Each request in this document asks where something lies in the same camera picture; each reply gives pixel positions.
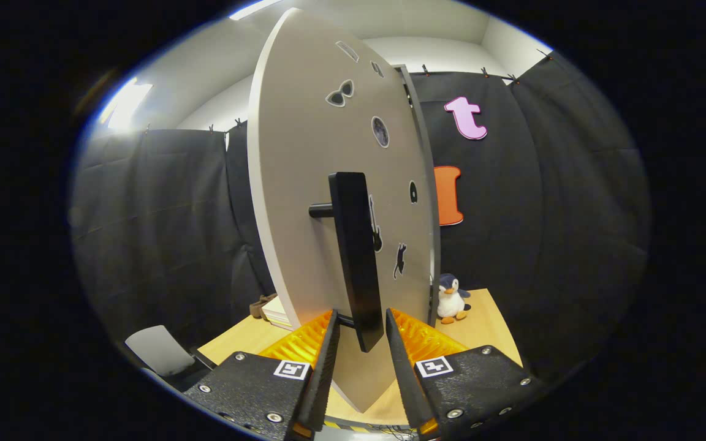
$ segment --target yellow and black tape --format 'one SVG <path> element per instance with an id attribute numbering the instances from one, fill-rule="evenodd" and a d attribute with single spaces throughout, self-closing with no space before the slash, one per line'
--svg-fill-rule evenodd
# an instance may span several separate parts
<path id="1" fill-rule="evenodd" d="M 355 425 L 348 425 L 348 424 L 342 424 L 342 423 L 335 423 L 332 421 L 323 421 L 323 424 L 327 425 L 328 427 L 333 427 L 334 429 L 342 429 L 342 430 L 353 430 L 353 432 L 362 432 L 362 433 L 382 433 L 382 430 L 378 430 L 372 427 L 362 427 L 361 425 L 355 426 Z"/>
<path id="2" fill-rule="evenodd" d="M 350 430 L 353 432 L 361 433 L 388 433 L 390 435 L 394 433 L 406 433 L 410 431 L 410 427 L 397 427 L 397 426 L 376 426 L 372 424 L 358 423 L 355 421 L 344 421 L 336 420 L 330 421 L 325 420 L 323 424 L 332 427 L 334 429 Z"/>

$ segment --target white wooden board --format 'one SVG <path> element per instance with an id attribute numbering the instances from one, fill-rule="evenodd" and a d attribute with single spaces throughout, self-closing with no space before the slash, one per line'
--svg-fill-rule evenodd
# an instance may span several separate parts
<path id="1" fill-rule="evenodd" d="M 348 55 L 346 48 L 355 54 Z M 344 97 L 344 105 L 339 97 L 328 103 L 328 95 L 348 80 L 352 96 Z M 430 188 L 435 191 L 434 176 L 428 176 L 432 168 L 424 162 L 398 72 L 347 31 L 289 9 L 260 54 L 249 109 L 257 226 L 291 324 L 306 323 L 332 307 L 351 314 L 334 220 L 308 215 L 311 204 L 330 203 L 328 174 L 334 172 L 366 176 L 383 241 L 376 254 L 383 310 L 395 307 L 427 319 L 434 271 L 431 210 L 436 209 L 428 195 Z M 384 123 L 387 142 L 378 140 L 373 117 Z M 401 272 L 395 268 L 400 246 L 406 246 Z M 355 331 L 342 327 L 333 379 L 353 408 L 369 408 L 395 379 L 387 338 L 364 354 Z"/>

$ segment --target pink letter t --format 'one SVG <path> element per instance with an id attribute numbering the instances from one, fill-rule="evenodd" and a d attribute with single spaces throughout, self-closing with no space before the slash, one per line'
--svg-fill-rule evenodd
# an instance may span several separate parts
<path id="1" fill-rule="evenodd" d="M 443 106 L 443 108 L 454 113 L 454 121 L 457 122 L 457 129 L 463 137 L 468 138 L 468 140 L 480 140 L 482 137 L 487 136 L 487 128 L 477 126 L 476 121 L 473 120 L 473 114 L 481 113 L 481 109 L 475 104 L 469 104 L 467 98 L 456 98 Z"/>

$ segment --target white chair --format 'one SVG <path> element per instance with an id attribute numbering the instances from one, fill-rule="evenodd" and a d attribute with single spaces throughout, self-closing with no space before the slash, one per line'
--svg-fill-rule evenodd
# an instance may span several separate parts
<path id="1" fill-rule="evenodd" d="M 124 344 L 161 377 L 179 374 L 195 363 L 192 355 L 162 325 L 139 330 L 127 337 Z"/>

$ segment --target ceiling light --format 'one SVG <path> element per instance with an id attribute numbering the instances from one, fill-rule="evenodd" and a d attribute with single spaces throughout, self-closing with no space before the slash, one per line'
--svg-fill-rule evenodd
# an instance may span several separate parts
<path id="1" fill-rule="evenodd" d="M 231 20 L 241 20 L 244 17 L 247 17 L 249 14 L 260 11 L 261 9 L 266 8 L 266 6 L 271 6 L 277 2 L 279 2 L 279 0 L 263 0 L 262 2 L 253 3 L 252 5 L 247 6 L 247 8 L 235 12 L 232 16 L 228 18 L 230 18 Z"/>
<path id="2" fill-rule="evenodd" d="M 110 100 L 108 106 L 100 115 L 100 123 L 105 123 L 110 115 L 108 128 L 126 129 L 129 127 L 129 120 L 135 114 L 143 98 L 151 90 L 151 84 L 135 84 L 137 78 L 127 81 L 120 91 Z"/>

